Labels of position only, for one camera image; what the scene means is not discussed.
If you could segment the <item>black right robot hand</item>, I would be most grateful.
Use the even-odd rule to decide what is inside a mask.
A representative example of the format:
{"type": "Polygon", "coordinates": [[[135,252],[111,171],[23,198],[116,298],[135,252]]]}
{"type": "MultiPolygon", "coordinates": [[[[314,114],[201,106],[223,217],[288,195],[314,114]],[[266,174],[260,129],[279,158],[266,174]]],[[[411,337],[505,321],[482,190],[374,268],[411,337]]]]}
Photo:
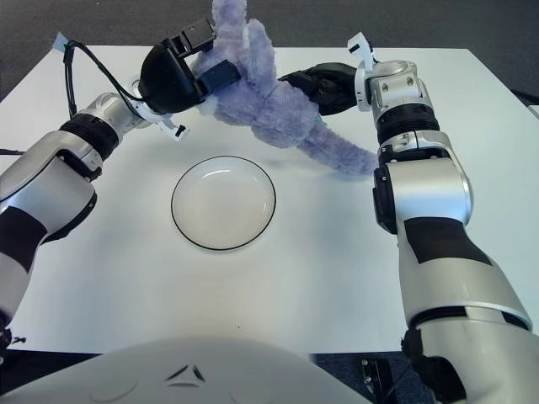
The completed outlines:
{"type": "Polygon", "coordinates": [[[299,88],[318,106],[321,116],[342,113],[357,105],[356,68],[340,62],[317,64],[279,78],[299,88]]]}

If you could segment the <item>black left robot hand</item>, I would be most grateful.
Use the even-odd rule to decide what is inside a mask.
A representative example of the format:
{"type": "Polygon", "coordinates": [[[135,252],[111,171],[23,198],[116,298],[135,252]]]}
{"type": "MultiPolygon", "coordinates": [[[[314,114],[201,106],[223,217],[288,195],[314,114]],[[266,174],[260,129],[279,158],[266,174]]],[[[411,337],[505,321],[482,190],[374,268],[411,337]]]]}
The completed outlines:
{"type": "Polygon", "coordinates": [[[216,33],[207,19],[153,46],[141,67],[138,90],[143,101],[158,114],[175,114],[204,102],[213,93],[237,82],[241,76],[224,60],[194,73],[186,58],[213,48],[216,33]]]}

